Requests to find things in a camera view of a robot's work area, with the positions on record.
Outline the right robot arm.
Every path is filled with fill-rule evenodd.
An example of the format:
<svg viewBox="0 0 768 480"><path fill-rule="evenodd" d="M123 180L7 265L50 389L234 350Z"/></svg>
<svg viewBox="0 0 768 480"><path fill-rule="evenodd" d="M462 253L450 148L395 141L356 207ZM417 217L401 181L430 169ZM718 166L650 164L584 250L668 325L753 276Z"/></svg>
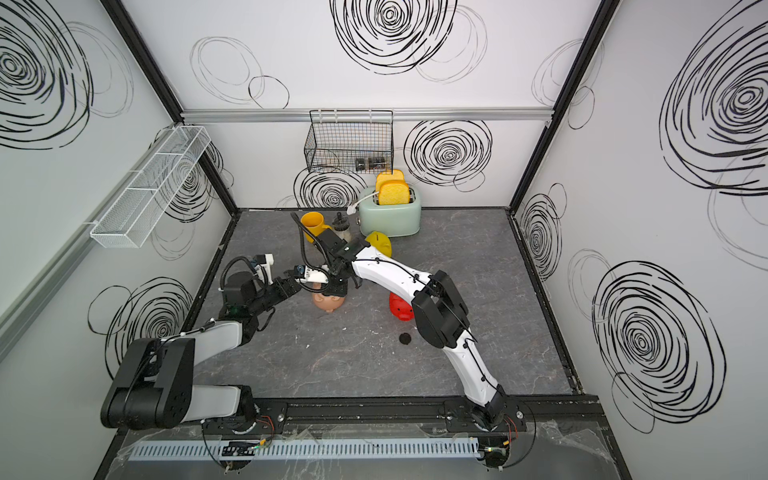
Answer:
<svg viewBox="0 0 768 480"><path fill-rule="evenodd" d="M421 337L453 366L475 424L490 430L504 420L507 395L478 352L468 307L446 272L408 267L360 237L346 242L331 230L315 235L302 226L300 231L309 291L342 297L350 280L367 280L398 296L413 310Z"/></svg>

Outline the yellow piggy bank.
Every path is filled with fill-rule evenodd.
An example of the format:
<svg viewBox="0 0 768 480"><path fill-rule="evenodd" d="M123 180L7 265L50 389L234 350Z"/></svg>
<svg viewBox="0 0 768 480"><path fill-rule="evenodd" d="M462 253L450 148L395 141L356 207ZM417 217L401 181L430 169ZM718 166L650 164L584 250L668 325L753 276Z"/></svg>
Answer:
<svg viewBox="0 0 768 480"><path fill-rule="evenodd" d="M366 236L365 240L374 247L381 256L391 258L393 253L392 242L390 238L379 231L373 231Z"/></svg>

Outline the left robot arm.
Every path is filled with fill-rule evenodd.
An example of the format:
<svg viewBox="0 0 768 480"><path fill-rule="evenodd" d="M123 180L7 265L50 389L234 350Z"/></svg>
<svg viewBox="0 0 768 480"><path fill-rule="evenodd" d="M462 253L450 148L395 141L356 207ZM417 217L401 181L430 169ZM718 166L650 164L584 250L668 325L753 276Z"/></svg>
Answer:
<svg viewBox="0 0 768 480"><path fill-rule="evenodd" d="M255 423L258 407L244 385L196 385L195 367L239 348L266 328L258 317L301 291L287 271L265 281L267 269L240 271L219 287L217 318L190 332L133 341L100 410L107 428L171 429L182 423L234 419Z"/></svg>

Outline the pink piggy bank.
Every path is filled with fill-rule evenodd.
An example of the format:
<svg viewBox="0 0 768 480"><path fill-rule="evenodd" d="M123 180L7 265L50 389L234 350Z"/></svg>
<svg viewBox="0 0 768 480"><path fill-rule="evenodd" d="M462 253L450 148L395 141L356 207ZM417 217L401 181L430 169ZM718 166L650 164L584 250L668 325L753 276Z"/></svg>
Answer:
<svg viewBox="0 0 768 480"><path fill-rule="evenodd" d="M344 304L345 300L345 297L335 295L324 295L322 293L312 294L313 304L326 313L333 313L335 310L339 309Z"/></svg>

